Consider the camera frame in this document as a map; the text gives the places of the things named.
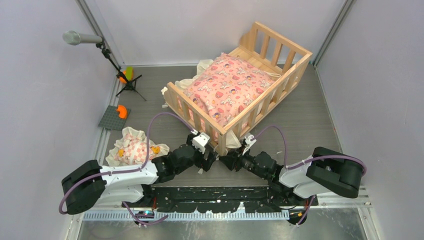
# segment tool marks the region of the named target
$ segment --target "wooden floor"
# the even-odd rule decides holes
[[[131,109],[125,126],[146,131],[151,118],[161,112],[172,112],[162,108],[165,100],[161,89],[168,82],[189,79],[196,75],[195,66],[138,67],[135,76],[143,74],[138,80],[137,90],[147,99],[144,101],[137,93],[125,91],[119,96],[118,104]],[[287,96],[269,115],[251,131],[253,135],[264,127],[275,124],[281,126],[287,139],[289,164],[296,163],[312,154],[315,147],[321,146],[339,151],[339,145],[327,106],[315,71],[309,65],[299,86]],[[187,127],[172,116],[156,119],[151,129],[150,138],[156,144],[167,144],[171,150],[185,143],[189,131]],[[117,139],[122,138],[120,131],[111,131],[107,151],[114,147]],[[283,163],[284,147],[280,134],[272,130],[265,132],[251,148],[251,154],[267,152],[279,164]],[[253,173],[242,169],[230,172],[217,161],[208,172],[198,174],[193,166],[174,180],[160,186],[266,186],[267,182]]]

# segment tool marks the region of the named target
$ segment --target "pink pillow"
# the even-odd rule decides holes
[[[222,53],[184,93],[225,126],[273,83],[266,72]]]

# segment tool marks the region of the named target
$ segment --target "toy bed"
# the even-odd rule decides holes
[[[256,45],[261,41],[257,40],[259,36],[263,36],[263,40],[260,52],[256,52]],[[268,59],[270,42],[275,42],[275,48],[270,55],[271,58]],[[280,68],[277,66],[277,61],[283,46],[288,48],[289,52],[284,67]],[[312,53],[265,25],[255,22],[250,31],[241,37],[239,46],[228,55],[245,60],[262,71],[281,76],[273,78],[271,86],[225,126],[219,125],[172,82],[166,85],[167,91],[164,92],[166,103],[177,115],[196,130],[205,131],[209,136],[216,136],[211,137],[210,144],[221,156],[227,152],[227,135],[242,138],[297,87]],[[301,58],[294,62],[297,55]]]

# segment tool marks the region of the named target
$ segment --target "gray baseplate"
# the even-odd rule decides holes
[[[131,109],[126,109],[128,114],[125,119],[120,118],[119,112],[117,112],[116,110],[116,106],[109,105],[106,111],[104,112],[103,117],[101,118],[98,126],[110,130],[122,130],[124,128],[128,116],[130,115]]]

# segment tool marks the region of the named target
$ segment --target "white perforated rail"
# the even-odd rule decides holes
[[[166,221],[240,221],[240,220],[288,220],[289,211],[245,213],[239,209],[233,213],[180,213],[180,212],[156,212],[151,220],[158,220],[168,215]],[[84,221],[133,221],[126,210],[89,210],[83,217]]]

